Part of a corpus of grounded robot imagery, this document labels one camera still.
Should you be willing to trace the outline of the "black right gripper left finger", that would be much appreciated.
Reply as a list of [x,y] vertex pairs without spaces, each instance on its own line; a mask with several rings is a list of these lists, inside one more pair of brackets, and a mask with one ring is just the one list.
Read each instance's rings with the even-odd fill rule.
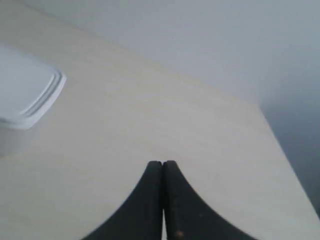
[[160,240],[163,230],[162,163],[150,161],[124,203],[85,240]]

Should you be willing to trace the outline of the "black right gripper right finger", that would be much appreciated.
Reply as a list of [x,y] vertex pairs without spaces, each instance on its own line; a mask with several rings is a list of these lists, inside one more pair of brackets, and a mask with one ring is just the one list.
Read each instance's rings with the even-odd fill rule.
[[178,164],[162,167],[166,235],[169,240],[253,240],[210,208],[194,191]]

